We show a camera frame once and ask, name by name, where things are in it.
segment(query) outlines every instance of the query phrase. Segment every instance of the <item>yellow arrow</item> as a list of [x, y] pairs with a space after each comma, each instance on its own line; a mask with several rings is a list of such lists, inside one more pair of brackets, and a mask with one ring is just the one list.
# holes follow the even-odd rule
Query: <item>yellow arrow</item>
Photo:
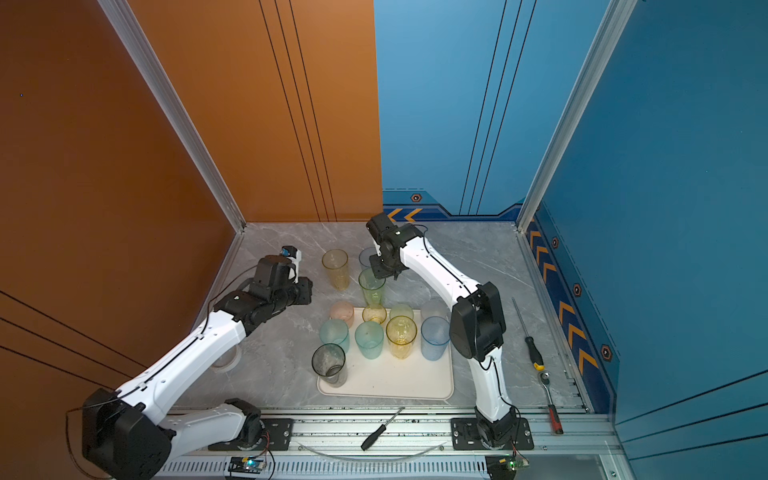
[[566, 302], [560, 302], [560, 324], [563, 324], [563, 310], [567, 310], [568, 312], [573, 313], [576, 315], [576, 312], [574, 312], [574, 309], [572, 306], [568, 305]]
[[392, 217], [394, 217], [395, 215], [399, 214], [401, 210], [402, 210], [402, 208], [396, 208], [396, 209], [392, 210], [392, 213], [387, 215], [387, 217], [389, 217], [389, 219], [394, 222], [395, 219], [392, 218]]
[[533, 250], [533, 237], [540, 237], [541, 232], [531, 232], [531, 250]]
[[406, 220], [411, 222], [411, 223], [413, 223], [414, 222], [413, 216], [416, 215], [420, 211], [422, 211], [422, 209], [421, 208], [417, 208], [416, 210], [414, 210], [410, 214], [406, 215]]
[[536, 247], [536, 265], [541, 263], [541, 252], [549, 253], [549, 250], [544, 247]]
[[578, 350], [578, 371], [580, 374], [584, 375], [584, 361], [587, 360], [589, 363], [594, 365], [596, 369], [599, 369], [597, 360], [592, 358], [592, 355], [589, 353], [586, 353], [584, 350], [579, 349]]
[[551, 263], [544, 262], [544, 283], [547, 283], [547, 270], [552, 270], [553, 272], [558, 271], [558, 269], [554, 268], [554, 265]]
[[587, 337], [584, 335], [584, 332], [580, 329], [576, 328], [573, 323], [568, 325], [568, 345], [571, 346], [571, 348], [574, 347], [574, 333], [576, 335], [579, 335], [583, 339], [587, 339]]

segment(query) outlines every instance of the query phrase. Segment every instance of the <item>robotic arm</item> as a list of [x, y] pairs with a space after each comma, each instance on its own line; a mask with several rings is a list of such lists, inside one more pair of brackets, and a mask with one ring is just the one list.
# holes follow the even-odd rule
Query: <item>robotic arm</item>
[[171, 459], [216, 442], [255, 444], [260, 410], [239, 399], [214, 409], [166, 417], [213, 362], [291, 305], [312, 301], [299, 276], [301, 252], [283, 247], [259, 260], [252, 278], [214, 305], [187, 338], [115, 392], [99, 389], [83, 404], [83, 456], [119, 480], [152, 478]]
[[366, 228], [379, 255], [371, 256], [378, 278], [414, 270], [440, 295], [451, 312], [451, 343], [467, 360], [475, 381], [475, 414], [483, 443], [490, 449], [506, 445], [515, 425], [515, 409], [502, 374], [504, 321], [502, 302], [493, 283], [480, 285], [437, 253], [415, 225], [396, 227], [385, 215]]

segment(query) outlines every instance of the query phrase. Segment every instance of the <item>white tray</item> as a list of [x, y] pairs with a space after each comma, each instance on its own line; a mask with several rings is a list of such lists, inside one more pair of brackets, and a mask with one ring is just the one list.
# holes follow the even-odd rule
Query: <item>white tray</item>
[[446, 400], [453, 395], [451, 346], [439, 360], [422, 356], [422, 314], [413, 310], [413, 321], [419, 327], [413, 350], [407, 359], [394, 357], [384, 334], [384, 350], [379, 358], [362, 356], [355, 343], [355, 329], [362, 323], [362, 308], [355, 308], [355, 322], [349, 329], [349, 352], [346, 354], [347, 379], [339, 388], [317, 379], [317, 389], [325, 395], [371, 396], [394, 399]]

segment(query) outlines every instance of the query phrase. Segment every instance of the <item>gray marble surface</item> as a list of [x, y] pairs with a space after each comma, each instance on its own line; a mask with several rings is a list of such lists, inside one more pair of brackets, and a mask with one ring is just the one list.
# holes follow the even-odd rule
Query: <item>gray marble surface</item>
[[[502, 365], [509, 395], [520, 408], [546, 405], [546, 396], [528, 359], [524, 333], [511, 297], [518, 306], [551, 373], [551, 391], [558, 407], [582, 407], [572, 379], [564, 373], [542, 306], [533, 288], [513, 229], [509, 223], [429, 222], [426, 236], [448, 261], [480, 283], [492, 281], [502, 295], [507, 323]], [[317, 389], [310, 365], [320, 346], [319, 328], [335, 302], [348, 300], [365, 306], [357, 283], [361, 266], [357, 259], [373, 245], [364, 223], [252, 223], [227, 277], [227, 282], [258, 259], [294, 245], [303, 252], [300, 275], [313, 282], [312, 304], [291, 306], [260, 326], [240, 346], [243, 358], [229, 372], [205, 372], [179, 399], [178, 406], [204, 407], [239, 397], [263, 408], [307, 406], [458, 406], [475, 405], [475, 387], [466, 359], [452, 350], [454, 394], [445, 401], [402, 400], [325, 396]], [[330, 285], [321, 257], [334, 248], [349, 254], [351, 282], [339, 292]], [[437, 294], [411, 270], [397, 281], [387, 279], [385, 306], [408, 303], [419, 308]]]

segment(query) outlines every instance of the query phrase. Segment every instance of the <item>orange wall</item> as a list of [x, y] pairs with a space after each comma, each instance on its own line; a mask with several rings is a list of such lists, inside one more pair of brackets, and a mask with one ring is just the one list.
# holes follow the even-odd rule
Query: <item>orange wall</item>
[[0, 32], [0, 291], [60, 322], [0, 294], [0, 477], [83, 478], [65, 410], [189, 332], [233, 230], [95, 0]]
[[373, 0], [131, 0], [248, 221], [382, 210]]

